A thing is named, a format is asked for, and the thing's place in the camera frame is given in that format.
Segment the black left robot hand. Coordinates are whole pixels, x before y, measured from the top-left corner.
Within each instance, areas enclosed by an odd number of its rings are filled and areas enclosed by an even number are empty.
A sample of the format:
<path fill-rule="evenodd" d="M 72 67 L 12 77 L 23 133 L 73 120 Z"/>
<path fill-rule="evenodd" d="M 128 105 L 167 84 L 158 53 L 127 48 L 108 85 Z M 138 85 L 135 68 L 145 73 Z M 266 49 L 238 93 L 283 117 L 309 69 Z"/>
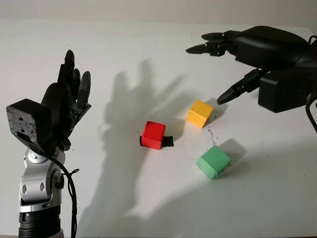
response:
<path fill-rule="evenodd" d="M 90 91 L 91 74 L 88 71 L 80 74 L 75 68 L 74 53 L 68 50 L 60 66 L 57 82 L 48 87 L 42 99 L 42 104 L 52 114 L 53 139 L 63 151 L 70 149 L 69 136 L 91 108 L 88 103 Z"/>

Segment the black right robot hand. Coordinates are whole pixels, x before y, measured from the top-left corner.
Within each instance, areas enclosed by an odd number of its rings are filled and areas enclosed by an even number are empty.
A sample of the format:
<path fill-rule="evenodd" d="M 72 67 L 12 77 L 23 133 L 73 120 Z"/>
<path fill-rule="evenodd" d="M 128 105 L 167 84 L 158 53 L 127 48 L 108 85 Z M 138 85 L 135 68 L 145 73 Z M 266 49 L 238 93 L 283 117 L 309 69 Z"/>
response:
<path fill-rule="evenodd" d="M 189 54 L 223 56 L 253 67 L 233 84 L 217 103 L 228 103 L 245 92 L 259 90 L 258 104 L 282 112 L 315 100 L 317 90 L 317 43 L 281 29 L 255 26 L 203 34 L 205 43 L 186 49 Z"/>

